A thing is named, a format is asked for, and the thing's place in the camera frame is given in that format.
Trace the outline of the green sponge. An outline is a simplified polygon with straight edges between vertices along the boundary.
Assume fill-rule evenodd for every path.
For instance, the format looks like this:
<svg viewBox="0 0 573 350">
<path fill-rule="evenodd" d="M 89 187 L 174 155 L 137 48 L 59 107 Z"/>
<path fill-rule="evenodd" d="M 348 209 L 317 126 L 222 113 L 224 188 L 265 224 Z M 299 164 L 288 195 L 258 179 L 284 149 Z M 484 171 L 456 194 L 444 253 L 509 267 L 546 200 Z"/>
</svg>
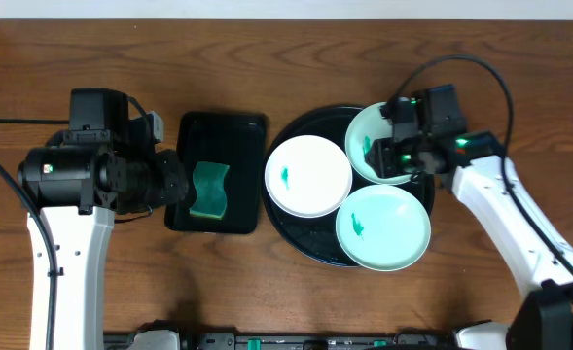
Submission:
<svg viewBox="0 0 573 350">
<path fill-rule="evenodd" d="M 193 172 L 196 200 L 189 212 L 193 217 L 221 220 L 227 210 L 228 200 L 225 180 L 230 167 L 226 164 L 199 161 Z"/>
</svg>

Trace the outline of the white plate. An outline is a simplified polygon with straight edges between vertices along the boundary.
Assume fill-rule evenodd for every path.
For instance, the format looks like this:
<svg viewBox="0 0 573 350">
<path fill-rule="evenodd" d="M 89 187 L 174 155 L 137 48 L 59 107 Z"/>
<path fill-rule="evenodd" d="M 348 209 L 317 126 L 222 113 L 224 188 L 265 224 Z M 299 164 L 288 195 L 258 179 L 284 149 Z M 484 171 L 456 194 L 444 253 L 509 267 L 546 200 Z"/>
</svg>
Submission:
<svg viewBox="0 0 573 350">
<path fill-rule="evenodd" d="M 303 219 L 334 212 L 348 197 L 352 168 L 334 142 L 315 135 L 290 138 L 269 155 L 265 188 L 273 204 Z"/>
</svg>

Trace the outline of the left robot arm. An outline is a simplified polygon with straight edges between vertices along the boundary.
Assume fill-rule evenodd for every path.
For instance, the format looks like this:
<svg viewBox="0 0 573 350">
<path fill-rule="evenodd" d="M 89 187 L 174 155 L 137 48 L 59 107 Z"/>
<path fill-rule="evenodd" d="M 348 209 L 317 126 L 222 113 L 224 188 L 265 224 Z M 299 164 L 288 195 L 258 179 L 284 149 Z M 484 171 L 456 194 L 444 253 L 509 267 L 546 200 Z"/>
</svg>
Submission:
<svg viewBox="0 0 573 350">
<path fill-rule="evenodd" d="M 185 198 L 175 151 L 142 156 L 106 147 L 31 150 L 18 178 L 35 204 L 32 349 L 101 349 L 104 267 L 119 215 L 149 213 Z"/>
</svg>

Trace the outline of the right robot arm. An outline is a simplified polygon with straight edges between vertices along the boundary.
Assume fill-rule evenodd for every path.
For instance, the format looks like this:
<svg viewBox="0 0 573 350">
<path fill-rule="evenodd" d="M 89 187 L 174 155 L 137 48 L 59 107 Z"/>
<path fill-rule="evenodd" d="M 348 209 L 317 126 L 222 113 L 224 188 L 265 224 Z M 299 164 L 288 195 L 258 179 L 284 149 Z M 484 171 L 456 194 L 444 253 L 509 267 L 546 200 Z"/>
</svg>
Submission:
<svg viewBox="0 0 573 350">
<path fill-rule="evenodd" d="M 573 349 L 573 248 L 519 179 L 488 132 L 365 140 L 365 161 L 382 177 L 440 177 L 476 217 L 512 272 L 523 299 L 514 321 L 455 331 L 460 349 Z"/>
</svg>

